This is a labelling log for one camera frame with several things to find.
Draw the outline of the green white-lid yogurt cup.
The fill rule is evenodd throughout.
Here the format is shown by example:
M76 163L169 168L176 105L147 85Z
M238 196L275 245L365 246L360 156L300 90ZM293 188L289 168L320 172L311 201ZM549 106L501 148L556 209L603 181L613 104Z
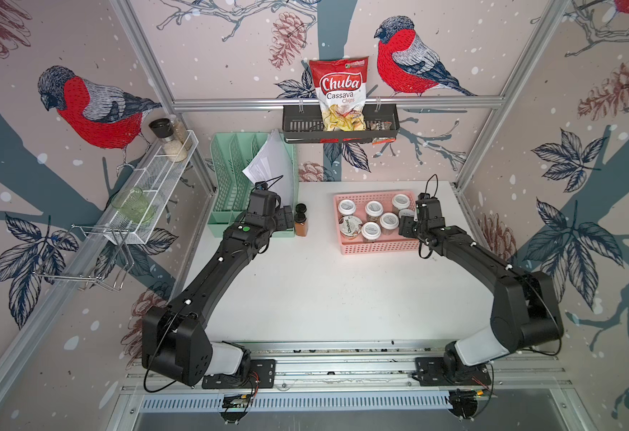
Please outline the green white-lid yogurt cup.
M417 219L416 212L414 210L412 210L412 209L409 209L409 208L401 209L399 211L399 213L398 213L398 217L399 217L400 220L403 220L404 217L409 217L412 220L416 220Z

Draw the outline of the brown foil-lid yogurt cup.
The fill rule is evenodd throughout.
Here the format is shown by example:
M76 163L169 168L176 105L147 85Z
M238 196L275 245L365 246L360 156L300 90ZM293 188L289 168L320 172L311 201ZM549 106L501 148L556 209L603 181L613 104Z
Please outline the brown foil-lid yogurt cup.
M339 231L344 241L355 240L361 232L363 222L355 215L345 215L340 219Z

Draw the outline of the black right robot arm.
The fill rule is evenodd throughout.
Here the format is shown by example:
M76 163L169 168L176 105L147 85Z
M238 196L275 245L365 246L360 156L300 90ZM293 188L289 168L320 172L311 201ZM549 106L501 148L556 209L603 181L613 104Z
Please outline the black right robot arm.
M542 271L515 267L477 244L462 228L447 226L437 198L420 194L416 215L401 218L399 233L418 241L420 248L427 247L431 254L458 264L492 294L489 324L446 346L444 368L448 374L562 338L553 278Z

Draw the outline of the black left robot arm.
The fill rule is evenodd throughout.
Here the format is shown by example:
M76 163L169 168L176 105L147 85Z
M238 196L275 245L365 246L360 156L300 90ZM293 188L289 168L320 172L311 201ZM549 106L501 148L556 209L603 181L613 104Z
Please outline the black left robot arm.
M249 350L211 342L206 333L211 314L237 275L268 250L274 233L294 226L292 209L260 181L248 208L223 233L217 251L198 276L162 307L151 307L142 319L141 363L171 382L192 387L219 375L241 386L251 381Z

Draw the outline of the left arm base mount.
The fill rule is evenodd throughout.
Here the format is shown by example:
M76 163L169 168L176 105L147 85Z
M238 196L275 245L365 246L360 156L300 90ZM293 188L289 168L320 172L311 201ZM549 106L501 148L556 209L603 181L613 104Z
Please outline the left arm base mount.
M274 386L274 359L252 359L251 351L243 346L212 342L212 359L201 381L203 390L238 390L249 393L228 395L222 399L220 416L227 425L237 425L248 413L260 389Z

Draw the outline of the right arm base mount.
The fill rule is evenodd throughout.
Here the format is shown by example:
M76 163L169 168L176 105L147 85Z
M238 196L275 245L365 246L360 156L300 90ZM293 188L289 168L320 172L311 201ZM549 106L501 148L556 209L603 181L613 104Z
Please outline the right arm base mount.
M416 357L414 364L411 378L420 386L451 386L449 411L460 420L474 420L489 406L494 390L493 364L465 365L455 341L447 344L442 357Z

